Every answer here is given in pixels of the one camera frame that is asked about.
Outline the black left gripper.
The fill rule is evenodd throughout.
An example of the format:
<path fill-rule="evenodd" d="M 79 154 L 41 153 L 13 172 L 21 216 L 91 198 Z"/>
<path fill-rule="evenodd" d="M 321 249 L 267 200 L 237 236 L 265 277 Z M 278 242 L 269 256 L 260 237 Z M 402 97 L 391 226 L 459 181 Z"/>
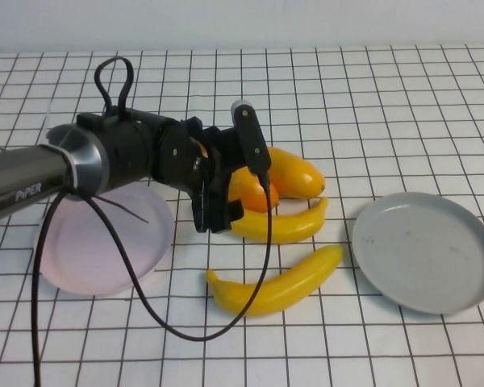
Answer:
<path fill-rule="evenodd" d="M 199 233 L 224 232 L 230 228 L 229 222 L 243 218 L 241 200 L 227 203 L 232 174 L 245 166 L 236 130 L 204 128 L 197 117 L 185 120 L 184 128 L 188 135 L 184 189 L 197 189 L 192 194 L 195 229 Z"/>

